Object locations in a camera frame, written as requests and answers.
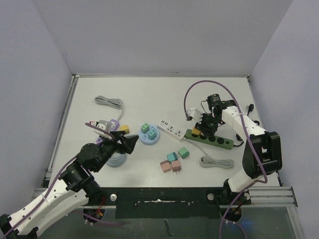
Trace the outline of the yellow plug adapter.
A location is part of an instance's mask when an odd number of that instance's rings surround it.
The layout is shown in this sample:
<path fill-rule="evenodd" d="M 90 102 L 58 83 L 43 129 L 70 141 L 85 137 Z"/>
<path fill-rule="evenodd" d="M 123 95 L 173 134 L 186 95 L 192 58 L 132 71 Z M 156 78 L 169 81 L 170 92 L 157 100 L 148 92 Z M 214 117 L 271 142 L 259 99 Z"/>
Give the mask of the yellow plug adapter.
<path fill-rule="evenodd" d="M 121 126 L 120 126 L 120 130 L 121 130 L 121 131 L 124 131 L 125 134 L 130 133 L 130 129 L 129 129 L 129 127 L 128 127 L 127 124 L 121 125 Z"/>
<path fill-rule="evenodd" d="M 195 127 L 193 127 L 191 133 L 194 134 L 194 135 L 200 135 L 200 134 L 201 134 L 201 131 L 199 131 L 198 129 L 196 129 Z"/>

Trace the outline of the green power strip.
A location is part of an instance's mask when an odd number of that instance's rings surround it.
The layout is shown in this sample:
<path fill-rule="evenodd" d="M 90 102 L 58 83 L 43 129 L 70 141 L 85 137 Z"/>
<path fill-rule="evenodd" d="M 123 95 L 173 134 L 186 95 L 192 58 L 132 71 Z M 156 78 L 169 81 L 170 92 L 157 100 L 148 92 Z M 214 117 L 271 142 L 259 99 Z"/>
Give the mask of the green power strip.
<path fill-rule="evenodd" d="M 223 148 L 223 149 L 227 149 L 227 150 L 231 150 L 234 147 L 233 140 L 219 137 L 219 136 L 200 137 L 200 135 L 192 134 L 191 131 L 192 131 L 191 129 L 186 130 L 186 134 L 184 136 L 186 139 L 207 144 L 207 145 L 212 145 L 212 146 Z"/>

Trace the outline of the green plug adapter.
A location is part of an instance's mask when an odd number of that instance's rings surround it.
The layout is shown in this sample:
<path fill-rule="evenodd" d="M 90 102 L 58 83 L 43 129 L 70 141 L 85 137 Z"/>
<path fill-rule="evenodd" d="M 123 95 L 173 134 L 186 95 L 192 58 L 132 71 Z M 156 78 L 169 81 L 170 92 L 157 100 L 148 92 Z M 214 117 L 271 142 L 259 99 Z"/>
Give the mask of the green plug adapter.
<path fill-rule="evenodd" d="M 189 151 L 185 147 L 180 148 L 177 152 L 182 159 L 185 159 L 190 155 Z"/>
<path fill-rule="evenodd" d="M 147 133 L 149 130 L 150 130 L 150 126 L 149 126 L 148 123 L 144 123 L 144 124 L 141 126 L 141 132 L 142 132 L 142 133 Z"/>

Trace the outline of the teal plug adapter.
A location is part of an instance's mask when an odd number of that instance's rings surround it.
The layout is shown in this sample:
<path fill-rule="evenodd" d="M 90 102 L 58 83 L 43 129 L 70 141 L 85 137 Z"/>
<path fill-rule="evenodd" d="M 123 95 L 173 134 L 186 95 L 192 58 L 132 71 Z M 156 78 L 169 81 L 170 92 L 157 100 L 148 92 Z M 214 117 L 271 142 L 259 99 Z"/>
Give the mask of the teal plug adapter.
<path fill-rule="evenodd" d="M 156 129 L 150 129 L 148 132 L 148 138 L 150 140 L 153 140 L 157 136 L 157 130 Z"/>
<path fill-rule="evenodd" d="M 166 158 L 167 158 L 168 162 L 173 162 L 173 161 L 176 161 L 178 159 L 178 156 L 175 152 L 172 152 L 172 153 L 167 154 Z"/>

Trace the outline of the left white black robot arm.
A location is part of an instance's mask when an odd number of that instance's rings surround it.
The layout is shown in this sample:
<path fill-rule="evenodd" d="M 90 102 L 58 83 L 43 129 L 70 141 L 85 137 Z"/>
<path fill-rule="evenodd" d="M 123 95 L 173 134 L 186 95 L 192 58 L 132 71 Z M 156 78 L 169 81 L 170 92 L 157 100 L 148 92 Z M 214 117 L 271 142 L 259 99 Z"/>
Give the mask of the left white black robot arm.
<path fill-rule="evenodd" d="M 114 153 L 131 154 L 136 134 L 112 131 L 99 144 L 87 143 L 57 173 L 49 188 L 19 211 L 0 217 L 5 239 L 35 239 L 64 215 L 87 203 L 101 202 L 103 190 L 93 173 L 99 172 Z"/>

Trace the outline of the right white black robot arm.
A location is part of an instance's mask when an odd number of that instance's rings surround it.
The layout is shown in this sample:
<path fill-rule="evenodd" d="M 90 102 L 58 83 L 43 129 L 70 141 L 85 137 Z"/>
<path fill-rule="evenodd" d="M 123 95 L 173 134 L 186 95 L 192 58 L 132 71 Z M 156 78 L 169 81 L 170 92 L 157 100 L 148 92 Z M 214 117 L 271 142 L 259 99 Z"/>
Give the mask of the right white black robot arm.
<path fill-rule="evenodd" d="M 246 141 L 241 169 L 224 182 L 222 198 L 232 204 L 240 197 L 240 192 L 254 183 L 267 183 L 267 176 L 280 170 L 283 166 L 280 136 L 269 132 L 236 106 L 234 100 L 222 101 L 218 94 L 207 97 L 210 113 L 203 113 L 196 123 L 204 137 L 215 137 L 218 126 L 225 123 Z"/>

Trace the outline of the purple power strip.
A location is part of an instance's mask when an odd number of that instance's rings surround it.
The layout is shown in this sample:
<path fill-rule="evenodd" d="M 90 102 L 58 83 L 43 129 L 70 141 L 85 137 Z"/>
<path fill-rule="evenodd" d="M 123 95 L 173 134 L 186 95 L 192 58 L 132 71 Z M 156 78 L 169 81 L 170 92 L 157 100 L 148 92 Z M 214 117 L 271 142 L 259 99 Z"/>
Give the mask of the purple power strip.
<path fill-rule="evenodd" d="M 120 127 L 119 122 L 115 119 L 111 119 L 109 122 L 112 124 L 111 131 L 117 131 Z M 96 143 L 101 143 L 103 139 L 105 139 L 105 137 L 98 136 Z"/>

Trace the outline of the round blue power strip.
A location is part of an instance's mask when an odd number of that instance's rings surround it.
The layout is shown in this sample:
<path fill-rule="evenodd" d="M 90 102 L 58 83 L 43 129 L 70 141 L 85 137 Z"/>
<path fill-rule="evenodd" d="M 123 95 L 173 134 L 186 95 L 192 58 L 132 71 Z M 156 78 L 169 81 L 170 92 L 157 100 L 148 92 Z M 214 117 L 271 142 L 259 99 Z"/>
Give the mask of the round blue power strip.
<path fill-rule="evenodd" d="M 143 133 L 141 129 L 139 130 L 139 140 L 144 145 L 154 145 L 160 139 L 160 132 L 159 132 L 159 129 L 157 128 L 157 126 L 150 124 L 149 127 L 150 127 L 150 129 L 146 133 Z M 152 130 L 156 131 L 156 135 L 153 138 L 149 138 L 149 133 Z"/>

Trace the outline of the white power strip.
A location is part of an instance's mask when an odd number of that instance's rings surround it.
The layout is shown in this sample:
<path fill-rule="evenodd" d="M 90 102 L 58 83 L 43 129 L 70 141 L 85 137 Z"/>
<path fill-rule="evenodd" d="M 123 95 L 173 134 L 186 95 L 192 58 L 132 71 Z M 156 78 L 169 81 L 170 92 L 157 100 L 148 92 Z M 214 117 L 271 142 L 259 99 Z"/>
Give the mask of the white power strip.
<path fill-rule="evenodd" d="M 157 128 L 177 141 L 183 141 L 186 134 L 184 129 L 176 127 L 162 119 L 157 123 Z"/>

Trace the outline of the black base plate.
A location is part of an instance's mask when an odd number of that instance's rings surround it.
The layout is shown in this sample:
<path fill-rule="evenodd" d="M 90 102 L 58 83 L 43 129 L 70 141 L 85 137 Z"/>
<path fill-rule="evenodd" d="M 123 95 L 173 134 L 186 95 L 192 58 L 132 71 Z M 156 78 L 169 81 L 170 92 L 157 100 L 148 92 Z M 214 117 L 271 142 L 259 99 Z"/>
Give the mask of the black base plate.
<path fill-rule="evenodd" d="M 228 206 L 250 205 L 251 200 L 219 187 L 107 188 L 87 206 L 114 206 L 117 219 L 219 219 Z"/>

